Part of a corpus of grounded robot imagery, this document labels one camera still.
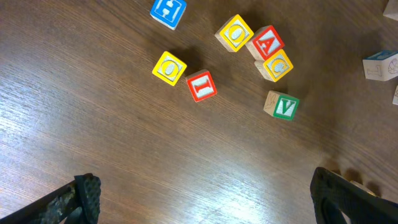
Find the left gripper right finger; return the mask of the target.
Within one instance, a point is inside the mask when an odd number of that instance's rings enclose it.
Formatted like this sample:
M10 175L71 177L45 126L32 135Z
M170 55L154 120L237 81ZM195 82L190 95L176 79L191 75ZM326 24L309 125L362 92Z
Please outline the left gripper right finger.
M397 224L397 204L380 198L324 167L317 167L310 193L318 224L391 223Z

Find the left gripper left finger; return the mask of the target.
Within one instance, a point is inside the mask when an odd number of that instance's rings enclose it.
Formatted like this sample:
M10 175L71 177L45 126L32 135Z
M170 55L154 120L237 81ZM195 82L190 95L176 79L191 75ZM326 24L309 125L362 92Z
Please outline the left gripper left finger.
M70 183L2 218L1 223L97 224L100 195L99 177L91 173L76 175Z

